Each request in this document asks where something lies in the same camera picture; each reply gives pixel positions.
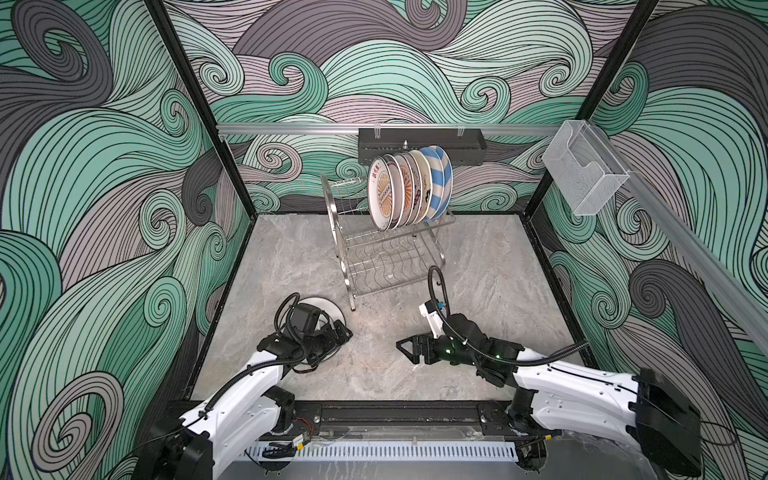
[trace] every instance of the stack of plates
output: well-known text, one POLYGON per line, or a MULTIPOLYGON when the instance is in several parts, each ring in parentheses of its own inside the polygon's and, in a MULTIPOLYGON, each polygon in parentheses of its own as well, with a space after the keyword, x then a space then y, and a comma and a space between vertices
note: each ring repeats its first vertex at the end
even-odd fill
POLYGON ((376 228, 437 220, 453 188, 451 161, 437 145, 376 157, 368 174, 368 205, 376 228))

